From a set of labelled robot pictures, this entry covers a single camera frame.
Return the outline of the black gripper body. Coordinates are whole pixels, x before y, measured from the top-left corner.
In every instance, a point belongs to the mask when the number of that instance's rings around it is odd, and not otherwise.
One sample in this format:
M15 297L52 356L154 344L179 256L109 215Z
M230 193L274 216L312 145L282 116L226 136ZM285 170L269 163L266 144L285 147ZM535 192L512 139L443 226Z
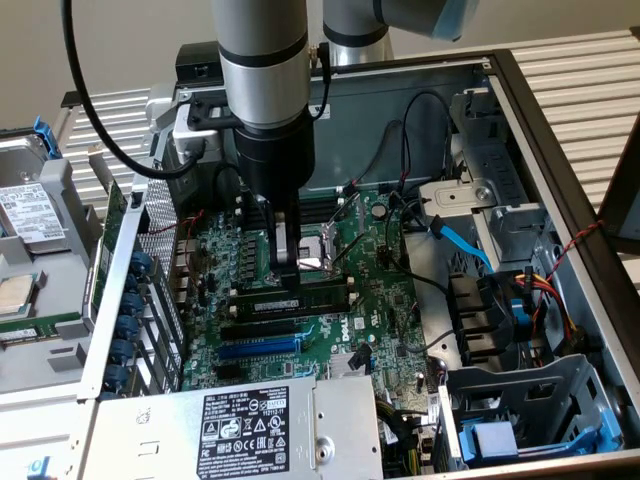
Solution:
M244 182L274 208L287 208L315 168L314 125L298 117L275 129L243 126L233 131Z

